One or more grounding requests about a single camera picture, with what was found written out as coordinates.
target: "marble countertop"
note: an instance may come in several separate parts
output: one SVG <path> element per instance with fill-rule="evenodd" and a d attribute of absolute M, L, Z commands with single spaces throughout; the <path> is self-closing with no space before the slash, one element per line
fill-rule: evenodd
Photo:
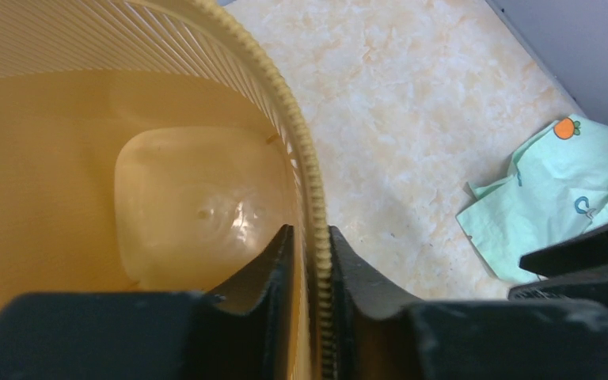
<path fill-rule="evenodd" d="M 422 298 L 504 298 L 455 215 L 466 183 L 574 108 L 483 0 L 237 0 L 306 117 L 329 222 Z"/>

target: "folded cloth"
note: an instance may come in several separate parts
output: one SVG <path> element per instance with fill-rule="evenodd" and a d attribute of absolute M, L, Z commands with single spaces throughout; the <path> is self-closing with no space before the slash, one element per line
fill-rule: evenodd
<path fill-rule="evenodd" d="M 521 256 L 608 223 L 608 127 L 553 122 L 514 152 L 505 178 L 470 187 L 478 201 L 458 215 L 462 229 L 499 278 L 535 281 Z"/>

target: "cloth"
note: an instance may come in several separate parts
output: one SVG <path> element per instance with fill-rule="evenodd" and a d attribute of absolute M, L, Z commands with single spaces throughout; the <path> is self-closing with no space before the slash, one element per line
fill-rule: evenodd
<path fill-rule="evenodd" d="M 521 256 L 608 223 L 608 127 L 553 122 L 514 152 L 505 178 L 470 187 L 477 202 L 458 215 L 468 238 L 499 278 L 535 281 Z"/>

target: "gray wall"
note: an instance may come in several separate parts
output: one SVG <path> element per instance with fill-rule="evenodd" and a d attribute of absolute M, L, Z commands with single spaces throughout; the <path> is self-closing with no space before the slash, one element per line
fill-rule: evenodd
<path fill-rule="evenodd" d="M 487 0 L 583 113 L 608 125 L 608 0 Z"/>

